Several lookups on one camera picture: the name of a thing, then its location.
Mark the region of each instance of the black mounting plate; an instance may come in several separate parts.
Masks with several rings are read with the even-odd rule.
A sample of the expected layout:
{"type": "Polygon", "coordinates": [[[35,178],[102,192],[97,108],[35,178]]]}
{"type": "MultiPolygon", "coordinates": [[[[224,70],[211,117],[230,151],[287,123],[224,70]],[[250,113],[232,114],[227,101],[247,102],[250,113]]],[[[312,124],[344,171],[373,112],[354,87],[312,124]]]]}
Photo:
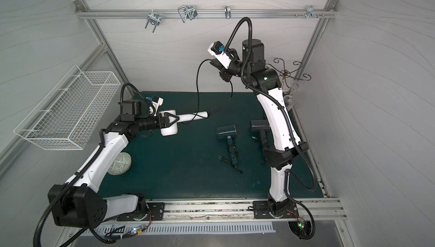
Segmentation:
{"type": "MultiPolygon", "coordinates": [[[[281,219],[281,218],[285,219],[285,218],[294,218],[295,217],[292,213],[287,212],[287,211],[284,213],[284,215],[281,218],[273,217],[269,212],[267,201],[253,201],[252,207],[254,208],[254,219],[281,219]]],[[[297,211],[296,204],[293,202],[288,204],[287,210],[299,215],[299,213],[297,211]]]]}
{"type": "MultiPolygon", "coordinates": [[[[164,213],[164,203],[148,203],[148,207],[151,210],[151,220],[152,221],[161,221],[163,219],[163,213],[164,213]]],[[[149,214],[142,219],[142,216],[139,216],[137,213],[126,213],[118,216],[116,218],[117,221],[149,221],[150,216],[149,214]]]]}

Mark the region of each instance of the metal clamp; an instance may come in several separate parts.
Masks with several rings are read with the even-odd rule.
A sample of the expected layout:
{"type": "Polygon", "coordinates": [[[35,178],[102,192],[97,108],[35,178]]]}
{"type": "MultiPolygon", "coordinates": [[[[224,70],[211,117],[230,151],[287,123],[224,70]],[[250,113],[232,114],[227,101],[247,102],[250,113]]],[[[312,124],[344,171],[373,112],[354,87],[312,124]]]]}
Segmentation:
{"type": "Polygon", "coordinates": [[[74,1],[74,5],[76,6],[76,12],[85,11],[84,5],[81,1],[74,1]]]}
{"type": "Polygon", "coordinates": [[[312,5],[309,5],[308,8],[307,8],[307,13],[304,14],[306,19],[311,18],[311,17],[313,17],[313,18],[318,18],[319,17],[319,15],[314,15],[313,14],[313,10],[314,10],[314,7],[312,5]]]}
{"type": "Polygon", "coordinates": [[[335,11],[337,9],[337,0],[331,0],[328,4],[329,11],[335,11]]]}
{"type": "Polygon", "coordinates": [[[154,25],[154,28],[153,28],[153,33],[154,33],[156,27],[158,25],[160,25],[160,20],[161,19],[160,19],[159,15],[157,15],[155,13],[149,13],[148,19],[147,19],[147,24],[145,25],[145,29],[147,28],[148,23],[151,23],[152,25],[154,25]]]}
{"type": "Polygon", "coordinates": [[[194,5],[186,5],[186,6],[183,5],[183,6],[180,6],[178,8],[178,14],[181,17],[181,20],[183,22],[186,22],[188,17],[189,17],[189,20],[192,21],[198,15],[198,12],[196,12],[196,8],[194,5]]]}
{"type": "Polygon", "coordinates": [[[230,19],[231,18],[231,9],[229,5],[225,6],[225,19],[230,19]]]}

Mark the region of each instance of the red wire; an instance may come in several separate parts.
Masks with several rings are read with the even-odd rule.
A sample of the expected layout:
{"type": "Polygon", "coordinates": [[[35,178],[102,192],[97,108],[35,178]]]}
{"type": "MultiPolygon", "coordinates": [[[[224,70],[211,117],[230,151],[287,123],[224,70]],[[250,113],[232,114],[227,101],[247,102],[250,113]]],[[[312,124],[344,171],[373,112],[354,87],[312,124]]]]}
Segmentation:
{"type": "Polygon", "coordinates": [[[287,210],[287,212],[292,213],[296,218],[301,218],[299,215],[297,215],[296,213],[291,212],[290,210],[287,210]]]}
{"type": "Polygon", "coordinates": [[[152,212],[151,212],[151,210],[150,210],[150,222],[148,223],[147,228],[150,227],[150,225],[151,225],[151,216],[152,216],[152,212]]]}

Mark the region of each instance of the power cord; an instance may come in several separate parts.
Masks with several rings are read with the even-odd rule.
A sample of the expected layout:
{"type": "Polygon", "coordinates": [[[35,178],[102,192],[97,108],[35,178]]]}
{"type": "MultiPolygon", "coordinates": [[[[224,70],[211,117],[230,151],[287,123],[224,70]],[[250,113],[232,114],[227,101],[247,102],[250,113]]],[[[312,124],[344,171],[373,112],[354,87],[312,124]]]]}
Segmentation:
{"type": "Polygon", "coordinates": [[[196,118],[196,116],[199,116],[199,115],[198,115],[198,113],[199,113],[199,88],[198,88],[198,76],[199,76],[199,69],[201,69],[201,66],[202,66],[202,64],[203,64],[205,61],[211,61],[211,59],[204,59],[204,60],[199,64],[198,70],[196,71],[196,95],[197,95],[197,99],[198,99],[198,108],[197,108],[197,111],[196,111],[195,116],[194,116],[190,121],[188,121],[188,122],[182,122],[182,124],[184,124],[184,125],[188,125],[189,123],[191,123],[191,122],[193,121],[193,119],[196,118]]]}
{"type": "MultiPolygon", "coordinates": [[[[211,59],[204,59],[200,64],[199,64],[199,67],[198,67],[198,70],[197,70],[197,72],[196,72],[196,95],[197,95],[197,100],[198,100],[198,108],[197,108],[197,111],[196,111],[196,113],[192,113],[192,114],[194,114],[195,116],[190,120],[190,121],[188,121],[188,122],[182,122],[182,124],[184,124],[184,125],[188,125],[189,123],[191,123],[197,116],[198,117],[201,117],[201,118],[205,118],[205,117],[203,117],[203,116],[200,116],[200,115],[198,115],[198,113],[199,113],[199,87],[198,87],[198,76],[199,76],[199,69],[201,69],[201,66],[202,66],[202,64],[205,62],[205,61],[211,61],[211,59]]],[[[230,81],[230,84],[231,84],[231,96],[228,98],[229,100],[232,100],[232,98],[233,98],[233,83],[231,83],[231,81],[230,81]]]]}
{"type": "Polygon", "coordinates": [[[239,151],[237,151],[237,149],[236,149],[236,145],[235,145],[235,144],[230,144],[230,145],[227,147],[227,151],[228,151],[229,153],[231,153],[230,149],[232,149],[232,150],[233,150],[233,153],[234,153],[234,157],[231,158],[231,160],[229,160],[229,159],[227,159],[227,158],[225,158],[225,157],[223,157],[223,156],[219,156],[218,158],[219,158],[219,160],[221,160],[221,161],[223,161],[223,162],[231,162],[231,166],[233,166],[233,168],[234,168],[234,169],[235,169],[239,174],[242,174],[243,172],[242,172],[241,170],[239,170],[239,164],[237,163],[237,157],[239,156],[239,151]]]}
{"type": "Polygon", "coordinates": [[[284,181],[286,182],[286,186],[284,187],[284,193],[285,193],[285,195],[287,196],[287,199],[289,199],[289,201],[291,201],[291,202],[293,202],[293,203],[296,203],[296,204],[300,205],[301,207],[303,207],[303,209],[305,209],[305,211],[307,211],[308,215],[310,216],[310,220],[311,220],[310,226],[311,226],[311,227],[305,226],[305,220],[303,220],[303,219],[302,219],[303,221],[299,222],[299,219],[297,219],[295,213],[293,213],[293,212],[291,212],[291,211],[288,211],[288,210],[287,210],[287,211],[293,213],[293,214],[295,215],[296,219],[298,220],[298,226],[299,226],[299,228],[301,229],[301,233],[298,233],[298,237],[299,237],[299,239],[302,239],[302,240],[308,240],[308,239],[311,239],[311,238],[314,236],[314,233],[316,232],[316,225],[315,225],[315,223],[314,223],[313,215],[312,215],[311,212],[308,210],[308,208],[307,208],[304,204],[302,204],[301,202],[296,201],[295,199],[293,199],[293,198],[290,196],[290,194],[289,194],[289,190],[288,190],[288,185],[289,185],[288,175],[290,174],[290,171],[291,171],[291,170],[285,170],[285,171],[284,171],[284,173],[285,173],[284,181]],[[310,233],[309,233],[308,235],[306,235],[306,233],[305,233],[306,230],[305,230],[305,229],[308,230],[309,228],[311,228],[311,231],[310,231],[310,233]]]}

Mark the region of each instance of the bracket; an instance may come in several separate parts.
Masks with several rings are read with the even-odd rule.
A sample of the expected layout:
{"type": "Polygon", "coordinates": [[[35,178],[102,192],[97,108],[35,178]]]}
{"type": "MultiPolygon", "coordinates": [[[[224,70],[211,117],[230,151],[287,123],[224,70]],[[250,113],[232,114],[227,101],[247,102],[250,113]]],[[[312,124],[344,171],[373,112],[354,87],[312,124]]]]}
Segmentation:
{"type": "Polygon", "coordinates": [[[188,17],[189,17],[189,20],[192,21],[198,15],[198,12],[196,12],[196,8],[194,5],[183,5],[183,6],[180,6],[178,8],[178,14],[181,17],[181,20],[183,22],[186,22],[188,17]]]}
{"type": "MultiPolygon", "coordinates": [[[[280,219],[278,217],[274,217],[269,212],[267,201],[253,201],[252,206],[254,208],[254,219],[280,219]]],[[[290,210],[293,213],[299,214],[297,211],[296,204],[291,202],[287,206],[287,210],[290,210]]],[[[292,213],[286,212],[281,217],[282,219],[286,218],[294,218],[295,216],[292,213]]]]}
{"type": "Polygon", "coordinates": [[[160,19],[159,15],[157,15],[155,13],[149,13],[148,19],[147,19],[147,24],[145,25],[145,29],[147,28],[148,23],[151,23],[152,25],[154,25],[154,28],[153,28],[153,33],[154,33],[156,27],[158,25],[160,25],[160,20],[161,19],[160,19]]]}
{"type": "Polygon", "coordinates": [[[83,12],[85,10],[81,1],[74,1],[74,5],[76,6],[76,12],[83,12]]]}
{"type": "Polygon", "coordinates": [[[328,4],[328,10],[329,11],[336,11],[337,10],[337,0],[331,0],[328,4]]]}
{"type": "MultiPolygon", "coordinates": [[[[153,221],[161,221],[164,213],[164,203],[147,203],[152,212],[151,219],[153,221]]],[[[149,214],[143,216],[137,213],[125,213],[116,218],[117,221],[149,221],[149,214]]]]}
{"type": "Polygon", "coordinates": [[[226,5],[225,7],[225,19],[230,19],[231,18],[231,9],[229,5],[226,5]]]}
{"type": "Polygon", "coordinates": [[[306,19],[311,18],[311,17],[313,17],[313,18],[319,17],[319,15],[313,14],[313,10],[314,10],[314,7],[312,5],[309,5],[307,8],[307,13],[304,14],[306,19]]]}

